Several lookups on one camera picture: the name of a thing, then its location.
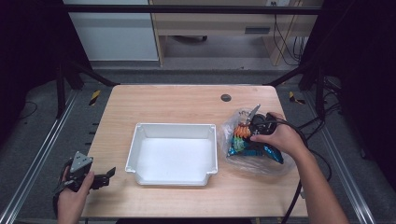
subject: human arm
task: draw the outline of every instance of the human arm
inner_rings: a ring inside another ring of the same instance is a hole
[[[281,115],[271,113],[278,119]],[[320,171],[315,157],[300,135],[290,126],[279,124],[271,135],[254,135],[250,140],[268,143],[289,154],[296,162],[304,188],[306,208],[311,223],[348,223],[330,185]]]
[[[87,195],[93,182],[94,173],[89,172],[81,184],[78,192],[71,189],[64,189],[59,195],[58,201],[58,224],[76,224],[81,217]]]

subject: forearm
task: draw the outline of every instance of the forearm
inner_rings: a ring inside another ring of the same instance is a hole
[[[308,151],[295,157],[311,223],[348,223],[314,156]]]

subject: white plastic tray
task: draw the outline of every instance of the white plastic tray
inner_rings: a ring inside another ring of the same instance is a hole
[[[216,125],[137,123],[125,171],[140,185],[206,185],[218,172]]]

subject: yellow and black tape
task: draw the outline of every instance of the yellow and black tape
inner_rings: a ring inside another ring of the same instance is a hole
[[[289,92],[289,100],[291,102],[295,102],[295,103],[300,104],[300,105],[305,105],[305,100],[297,100],[294,97],[294,93],[292,91]]]
[[[99,94],[100,94],[100,91],[95,91],[95,92],[93,93],[92,98],[91,98],[91,100],[90,100],[90,105],[95,105],[96,100],[97,100],[98,97],[99,97]]]

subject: hand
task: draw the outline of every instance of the hand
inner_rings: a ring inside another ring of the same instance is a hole
[[[271,112],[276,119],[284,119],[282,115]],[[273,147],[291,155],[294,159],[302,151],[308,151],[300,135],[290,126],[278,124],[275,131],[270,135],[253,135],[251,141],[270,144]]]
[[[63,181],[66,180],[65,176],[68,169],[64,172]],[[78,223],[82,210],[84,209],[87,195],[90,193],[93,177],[93,172],[87,173],[78,192],[74,192],[68,188],[61,192],[58,201],[58,224]]]

